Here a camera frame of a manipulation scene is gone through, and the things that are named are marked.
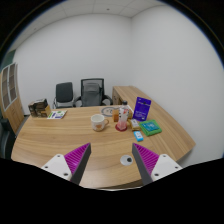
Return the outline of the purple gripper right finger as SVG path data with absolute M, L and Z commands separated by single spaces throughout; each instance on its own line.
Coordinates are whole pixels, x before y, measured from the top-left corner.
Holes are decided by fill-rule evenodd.
M 182 169 L 167 154 L 158 155 L 137 143 L 132 145 L 132 154 L 135 158 L 143 185 L 152 183 Z

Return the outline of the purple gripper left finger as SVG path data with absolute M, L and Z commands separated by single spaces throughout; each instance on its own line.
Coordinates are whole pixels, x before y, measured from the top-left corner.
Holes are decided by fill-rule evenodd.
M 42 169 L 79 185 L 90 155 L 91 144 L 87 143 L 66 155 L 56 154 Z

